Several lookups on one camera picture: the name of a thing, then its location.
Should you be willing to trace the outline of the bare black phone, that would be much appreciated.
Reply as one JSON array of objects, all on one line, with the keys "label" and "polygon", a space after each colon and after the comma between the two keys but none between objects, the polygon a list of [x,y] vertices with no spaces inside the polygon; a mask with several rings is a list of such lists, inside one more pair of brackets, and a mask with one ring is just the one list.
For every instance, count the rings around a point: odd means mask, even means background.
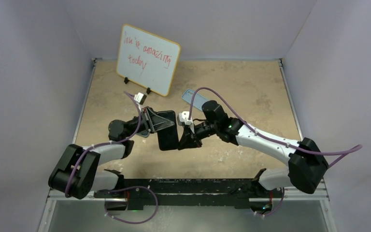
[{"label": "bare black phone", "polygon": [[147,138],[150,135],[150,131],[149,130],[142,130],[142,131],[137,132],[137,135],[141,136],[141,137],[144,137],[144,138]]}]

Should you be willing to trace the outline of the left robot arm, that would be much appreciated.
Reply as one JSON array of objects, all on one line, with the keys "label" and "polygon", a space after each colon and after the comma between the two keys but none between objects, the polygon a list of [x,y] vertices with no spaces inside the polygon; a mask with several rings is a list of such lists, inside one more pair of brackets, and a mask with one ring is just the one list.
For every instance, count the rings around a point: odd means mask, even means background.
[{"label": "left robot arm", "polygon": [[98,167],[112,160],[127,158],[133,150],[132,137],[138,133],[157,134],[161,150],[178,146],[176,113],[173,110],[140,110],[129,121],[113,120],[108,125],[109,141],[91,146],[68,145],[48,178],[48,185],[67,198],[83,199],[89,192],[106,190],[114,198],[123,195],[125,185],[119,171],[99,171]]}]

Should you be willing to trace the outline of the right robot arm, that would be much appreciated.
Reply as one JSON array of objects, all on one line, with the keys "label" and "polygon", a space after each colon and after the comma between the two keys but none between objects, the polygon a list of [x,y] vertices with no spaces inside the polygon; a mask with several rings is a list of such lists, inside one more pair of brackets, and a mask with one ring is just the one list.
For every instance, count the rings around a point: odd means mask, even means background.
[{"label": "right robot arm", "polygon": [[282,138],[254,128],[242,119],[229,117],[216,101],[207,101],[202,106],[205,119],[195,125],[190,111],[178,114],[178,124],[183,134],[178,149],[198,148],[202,140],[212,135],[226,143],[252,148],[269,155],[283,164],[284,168],[263,169],[252,183],[252,191],[263,197],[275,188],[295,187],[313,194],[328,169],[328,163],[315,141],[304,138],[301,141]]}]

